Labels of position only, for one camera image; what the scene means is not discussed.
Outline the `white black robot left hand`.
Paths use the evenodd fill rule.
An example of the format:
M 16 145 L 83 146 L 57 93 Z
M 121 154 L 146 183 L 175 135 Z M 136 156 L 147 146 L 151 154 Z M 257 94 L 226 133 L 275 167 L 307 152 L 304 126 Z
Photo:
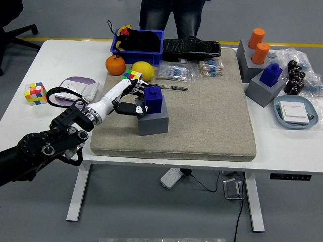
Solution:
M 118 114 L 138 116 L 145 114 L 153 109 L 152 106 L 144 104 L 133 104 L 121 102 L 121 98 L 128 94 L 134 94 L 143 97 L 140 91 L 148 87 L 149 84 L 139 79 L 122 79 L 99 102 L 89 104 L 84 109 L 84 114 L 93 122 L 94 125 L 100 125 L 105 117 L 115 111 Z

